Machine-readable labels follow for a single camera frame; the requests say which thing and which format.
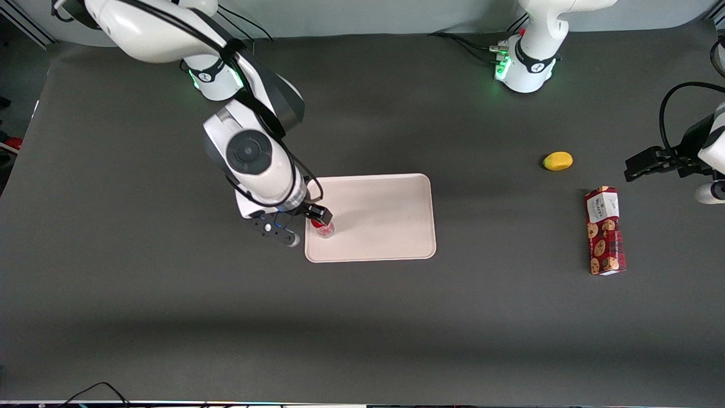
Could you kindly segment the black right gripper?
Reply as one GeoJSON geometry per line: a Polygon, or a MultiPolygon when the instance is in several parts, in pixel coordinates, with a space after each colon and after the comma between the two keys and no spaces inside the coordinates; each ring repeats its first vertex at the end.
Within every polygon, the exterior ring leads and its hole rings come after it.
{"type": "Polygon", "coordinates": [[[306,202],[303,204],[309,196],[307,188],[298,188],[287,202],[275,207],[260,206],[236,190],[234,196],[238,212],[244,219],[254,219],[261,214],[290,213],[302,205],[303,215],[314,226],[329,226],[333,218],[333,214],[324,206],[319,206],[315,202],[306,202]]]}

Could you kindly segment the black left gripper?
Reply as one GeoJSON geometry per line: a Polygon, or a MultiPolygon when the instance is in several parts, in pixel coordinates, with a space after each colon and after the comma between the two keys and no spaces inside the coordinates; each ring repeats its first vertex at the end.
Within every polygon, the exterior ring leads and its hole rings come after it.
{"type": "Polygon", "coordinates": [[[679,177],[694,174],[715,177],[715,171],[698,158],[699,151],[704,147],[714,123],[714,114],[710,114],[686,130],[681,142],[676,146],[676,153],[683,165],[663,147],[652,146],[625,161],[626,182],[635,181],[642,176],[676,171],[679,177]]]}

